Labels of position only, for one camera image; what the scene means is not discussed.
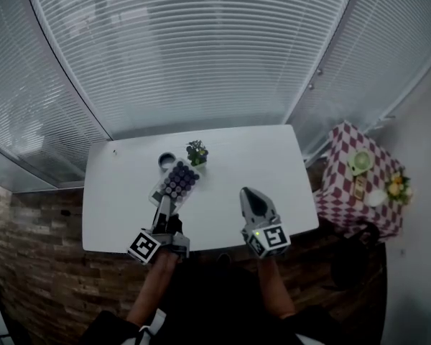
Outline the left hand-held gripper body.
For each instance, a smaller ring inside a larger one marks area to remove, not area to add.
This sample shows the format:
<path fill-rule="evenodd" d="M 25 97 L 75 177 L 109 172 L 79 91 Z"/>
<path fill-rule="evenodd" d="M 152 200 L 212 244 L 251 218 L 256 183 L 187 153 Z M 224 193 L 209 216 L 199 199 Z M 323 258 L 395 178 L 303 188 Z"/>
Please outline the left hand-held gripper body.
<path fill-rule="evenodd" d="M 183 234 L 179 214 L 169 216 L 157 210 L 152 227 L 141 229 L 127 253 L 147 265 L 160 248 L 168 249 L 180 259 L 190 257 L 190 239 Z"/>

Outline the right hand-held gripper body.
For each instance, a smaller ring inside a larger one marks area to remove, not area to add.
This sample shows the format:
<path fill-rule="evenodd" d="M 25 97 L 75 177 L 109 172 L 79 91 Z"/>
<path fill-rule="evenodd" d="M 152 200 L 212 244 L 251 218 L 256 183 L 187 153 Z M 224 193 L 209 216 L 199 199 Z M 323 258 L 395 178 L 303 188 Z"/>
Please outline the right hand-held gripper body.
<path fill-rule="evenodd" d="M 278 214 L 255 216 L 242 213 L 246 223 L 241 234 L 257 258 L 275 257 L 290 246 L 290 237 Z"/>

